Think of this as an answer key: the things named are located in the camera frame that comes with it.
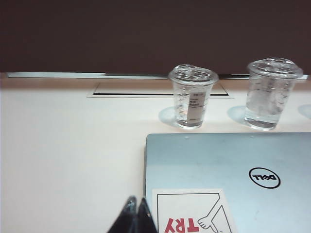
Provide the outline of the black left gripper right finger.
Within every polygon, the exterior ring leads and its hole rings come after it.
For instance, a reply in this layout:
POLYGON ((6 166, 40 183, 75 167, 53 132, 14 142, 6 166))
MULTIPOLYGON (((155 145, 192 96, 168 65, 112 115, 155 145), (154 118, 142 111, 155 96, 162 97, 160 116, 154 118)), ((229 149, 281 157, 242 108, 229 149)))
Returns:
POLYGON ((147 201, 142 198, 137 213, 137 232, 138 233, 157 233, 147 201))

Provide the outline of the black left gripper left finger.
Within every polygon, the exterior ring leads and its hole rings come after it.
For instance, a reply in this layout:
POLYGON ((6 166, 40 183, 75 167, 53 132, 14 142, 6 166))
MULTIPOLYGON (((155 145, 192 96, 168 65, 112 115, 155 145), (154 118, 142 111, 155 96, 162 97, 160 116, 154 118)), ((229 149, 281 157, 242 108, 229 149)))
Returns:
POLYGON ((136 209, 137 199, 135 196, 130 196, 108 233, 134 233, 136 231, 136 209))

